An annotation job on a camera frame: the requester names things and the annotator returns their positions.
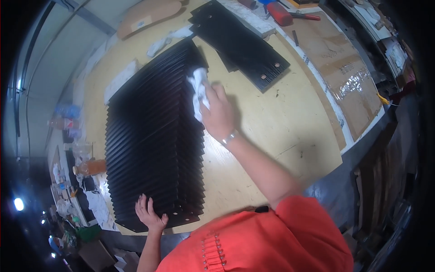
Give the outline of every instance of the shirt sleeve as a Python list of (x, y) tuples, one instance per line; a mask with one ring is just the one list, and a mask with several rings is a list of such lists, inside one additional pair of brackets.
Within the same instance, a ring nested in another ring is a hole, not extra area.
[(301, 246), (331, 271), (353, 270), (345, 239), (317, 199), (289, 196), (278, 204), (275, 213)]

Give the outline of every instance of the hand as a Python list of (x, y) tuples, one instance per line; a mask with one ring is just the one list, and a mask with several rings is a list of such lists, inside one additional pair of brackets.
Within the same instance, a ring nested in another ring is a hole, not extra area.
[(137, 216), (139, 217), (140, 221), (148, 227), (149, 231), (163, 231), (163, 229), (166, 227), (167, 221), (169, 220), (167, 214), (163, 214), (162, 218), (160, 218), (154, 212), (152, 198), (149, 198), (148, 200), (147, 210), (146, 201), (146, 195), (142, 194), (141, 196), (139, 196), (139, 199), (135, 205)]
[(228, 102), (225, 89), (221, 84), (210, 86), (204, 83), (204, 86), (210, 102), (210, 110), (202, 104), (202, 101), (200, 102), (202, 121), (208, 133), (221, 142), (234, 130), (233, 107)]

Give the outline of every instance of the clear plastic film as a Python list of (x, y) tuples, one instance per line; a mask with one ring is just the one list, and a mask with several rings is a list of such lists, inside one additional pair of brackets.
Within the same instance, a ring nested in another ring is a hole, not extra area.
[(336, 100), (342, 100), (347, 94), (357, 91), (362, 92), (361, 83), (370, 78), (370, 74), (366, 68), (358, 70), (356, 73), (352, 74), (347, 78), (342, 85), (340, 85), (335, 92), (332, 92)]

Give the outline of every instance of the black bellows cover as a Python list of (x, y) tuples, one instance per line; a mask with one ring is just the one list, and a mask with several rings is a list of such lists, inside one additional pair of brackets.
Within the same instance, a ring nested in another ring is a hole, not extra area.
[(154, 211), (167, 213), (167, 228), (199, 220), (204, 203), (204, 127), (194, 118), (194, 90), (186, 77), (208, 68), (189, 38), (155, 57), (109, 100), (106, 128), (107, 182), (115, 222), (148, 228), (134, 204), (144, 193)]
[(290, 67), (272, 46), (216, 0), (194, 9), (191, 14), (190, 30), (219, 53), (228, 71), (237, 67), (262, 93)]

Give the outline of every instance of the rag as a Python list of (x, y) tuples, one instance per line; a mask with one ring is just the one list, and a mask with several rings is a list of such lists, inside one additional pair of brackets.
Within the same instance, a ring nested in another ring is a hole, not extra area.
[(149, 57), (154, 57), (160, 50), (162, 50), (165, 47), (165, 45), (170, 44), (172, 42), (172, 38), (185, 38), (192, 35), (193, 32), (190, 31), (189, 29), (192, 26), (193, 24), (189, 24), (188, 26), (180, 28), (175, 32), (169, 32), (169, 35), (167, 35), (165, 38), (159, 41), (156, 41), (150, 46), (150, 48), (148, 48), (147, 55)]
[(202, 101), (204, 106), (206, 106), (207, 109), (210, 110), (210, 103), (208, 102), (205, 93), (205, 86), (203, 84), (203, 82), (208, 84), (207, 69), (205, 68), (196, 69), (195, 71), (193, 71), (193, 77), (187, 77), (187, 80), (190, 82), (190, 84), (192, 84), (193, 89), (195, 90), (195, 94), (193, 95), (194, 116), (196, 120), (202, 123), (202, 114), (199, 107), (200, 101)]

